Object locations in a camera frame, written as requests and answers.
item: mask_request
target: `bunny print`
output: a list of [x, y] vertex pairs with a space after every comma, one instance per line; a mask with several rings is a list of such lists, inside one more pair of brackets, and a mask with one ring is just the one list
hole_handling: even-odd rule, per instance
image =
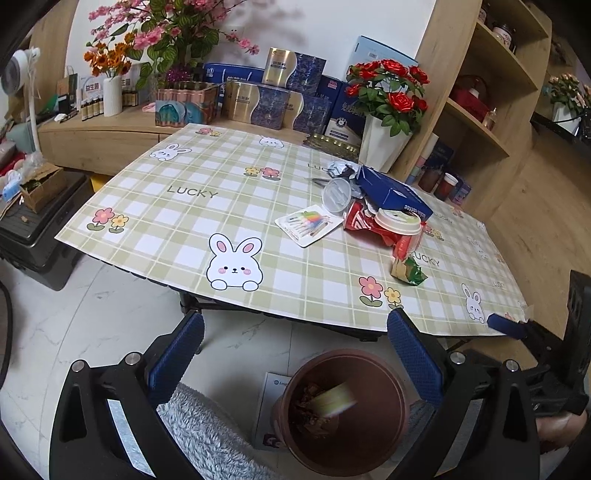
[[466, 284], [462, 284], [462, 290], [466, 295], [466, 310], [472, 320], [478, 320], [480, 323], [484, 323], [484, 312], [480, 308], [480, 294], [476, 291], [474, 295], [470, 295], [470, 290]]
[[258, 289], [262, 271], [253, 257], [261, 251], [261, 239], [247, 238], [234, 250], [225, 235], [214, 233], [209, 238], [209, 248], [215, 257], [206, 276], [214, 290], [226, 290], [228, 287], [242, 287], [245, 291]]
[[275, 148], [285, 147], [285, 145], [283, 144], [283, 142], [281, 140], [277, 140], [276, 138], [270, 138], [270, 137], [262, 137], [259, 140], [259, 143], [263, 147], [275, 147]]
[[157, 158], [160, 161], [172, 160], [179, 153], [188, 153], [191, 151], [192, 150], [190, 148], [179, 148], [178, 143], [171, 143], [170, 145], [168, 145], [166, 148], [163, 148], [162, 150], [152, 152], [150, 154], [150, 157]]

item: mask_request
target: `person's hand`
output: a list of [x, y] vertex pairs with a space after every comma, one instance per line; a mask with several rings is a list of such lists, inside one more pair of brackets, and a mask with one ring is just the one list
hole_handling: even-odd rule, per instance
[[565, 412], [555, 417], [535, 420], [540, 442], [549, 442], [553, 448], [571, 445], [587, 423], [587, 412], [575, 415]]

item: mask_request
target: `white vase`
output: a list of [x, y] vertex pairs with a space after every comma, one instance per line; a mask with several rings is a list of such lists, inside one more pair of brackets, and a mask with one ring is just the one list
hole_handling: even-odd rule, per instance
[[107, 77], [103, 80], [103, 100], [105, 116], [119, 115], [123, 110], [121, 101], [121, 77]]
[[390, 127], [382, 127], [382, 121], [372, 115], [365, 119], [365, 130], [359, 152], [359, 163], [387, 173], [394, 161], [412, 137], [400, 132], [390, 137]]
[[577, 130], [579, 129], [579, 124], [581, 123], [581, 119], [577, 118], [575, 120], [571, 120], [570, 122], [562, 122], [562, 120], [570, 120], [571, 118], [577, 116], [576, 113], [569, 110], [569, 108], [563, 103], [555, 103], [554, 104], [554, 118], [555, 122], [560, 122], [559, 124], [562, 128], [567, 130], [568, 132], [572, 133], [573, 135], [577, 134]]

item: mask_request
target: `electric fan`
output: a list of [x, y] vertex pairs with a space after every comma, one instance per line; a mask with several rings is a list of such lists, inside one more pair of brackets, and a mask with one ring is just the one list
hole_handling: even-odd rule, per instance
[[37, 120], [35, 118], [35, 99], [33, 88], [35, 85], [35, 63], [41, 56], [39, 48], [29, 50], [17, 50], [13, 55], [4, 72], [2, 73], [2, 90], [7, 95], [14, 95], [23, 86], [27, 86], [29, 97], [29, 117], [31, 120], [31, 132], [35, 150], [41, 151], [39, 136], [37, 135]]

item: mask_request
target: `plaid tablecloth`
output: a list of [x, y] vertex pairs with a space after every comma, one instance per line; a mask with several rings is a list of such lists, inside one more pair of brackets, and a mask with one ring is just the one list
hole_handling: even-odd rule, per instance
[[332, 160], [189, 125], [109, 181], [56, 238], [169, 286], [312, 322], [385, 331], [400, 304], [434, 335], [497, 335], [483, 323], [493, 312], [523, 319], [524, 299], [484, 225], [422, 192], [434, 215], [414, 254], [429, 277], [418, 287], [390, 275], [391, 249], [372, 234], [337, 228], [298, 247], [274, 221], [321, 204], [310, 179], [327, 177]]

